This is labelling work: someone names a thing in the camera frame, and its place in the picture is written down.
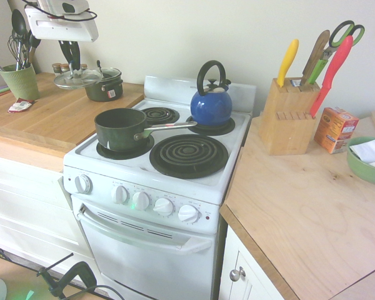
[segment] butcher block countertop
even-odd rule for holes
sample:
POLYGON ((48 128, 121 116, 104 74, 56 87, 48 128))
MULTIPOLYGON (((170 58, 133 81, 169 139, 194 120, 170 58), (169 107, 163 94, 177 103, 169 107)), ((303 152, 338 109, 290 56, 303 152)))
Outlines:
POLYGON ((36 75, 41 94, 27 111, 8 113, 16 102, 10 92, 0 96, 0 157, 61 171, 63 157, 95 133, 94 118, 113 108, 131 108, 144 99, 143 85, 123 83, 121 98, 95 102, 85 89, 65 90, 54 74, 36 75))
MULTIPOLYGON (((375 299, 375 185, 351 172, 346 152, 314 141, 304 155, 269 156, 260 118, 221 214, 284 299, 375 299)), ((356 135, 375 136, 367 119, 356 135)))

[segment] white wall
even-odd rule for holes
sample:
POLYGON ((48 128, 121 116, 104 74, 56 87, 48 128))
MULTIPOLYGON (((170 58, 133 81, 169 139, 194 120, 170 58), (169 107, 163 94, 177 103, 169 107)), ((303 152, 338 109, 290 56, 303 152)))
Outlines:
MULTIPOLYGON (((21 0, 9 0, 23 7, 21 0)), ((299 77, 319 34, 352 19, 366 33, 337 73, 325 106, 359 117, 375 110, 375 0, 89 0, 99 16, 99 38, 80 43, 82 61, 119 68, 130 83, 147 74, 195 78, 210 59, 221 61, 234 83, 258 87, 255 115, 263 109, 290 42, 299 51, 287 76, 299 77)), ((56 41, 36 51, 38 71, 65 59, 56 41)), ((324 73, 317 80, 321 85, 324 73)))

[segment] bowl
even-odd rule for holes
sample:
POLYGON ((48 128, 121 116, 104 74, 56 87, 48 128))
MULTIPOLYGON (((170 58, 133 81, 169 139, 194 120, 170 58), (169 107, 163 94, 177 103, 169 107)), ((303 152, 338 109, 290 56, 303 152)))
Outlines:
POLYGON ((374 140, 375 137, 361 136, 351 139, 347 144, 347 163, 352 172, 369 183, 375 184, 375 167, 361 161, 350 149, 350 146, 366 143, 374 140))

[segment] orange box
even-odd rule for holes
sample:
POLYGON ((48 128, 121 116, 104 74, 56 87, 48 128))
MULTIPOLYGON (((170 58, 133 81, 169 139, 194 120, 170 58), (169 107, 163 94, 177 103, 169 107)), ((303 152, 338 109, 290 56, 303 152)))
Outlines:
POLYGON ((344 152, 358 120, 341 108, 327 107, 322 113, 314 140, 331 154, 344 152))

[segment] utensil holder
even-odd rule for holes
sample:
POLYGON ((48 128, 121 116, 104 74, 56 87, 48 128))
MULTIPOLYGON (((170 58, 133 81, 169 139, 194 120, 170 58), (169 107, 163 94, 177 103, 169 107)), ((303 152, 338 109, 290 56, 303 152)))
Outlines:
POLYGON ((269 155, 293 155, 306 153, 314 132, 316 118, 309 110, 319 93, 319 86, 307 84, 294 87, 286 78, 279 87, 272 80, 259 128, 259 136, 269 155))
POLYGON ((32 65, 18 71, 15 71, 15 64, 3 67, 3 69, 4 72, 0 71, 0 75, 16 99, 37 100, 40 98, 36 75, 32 65))

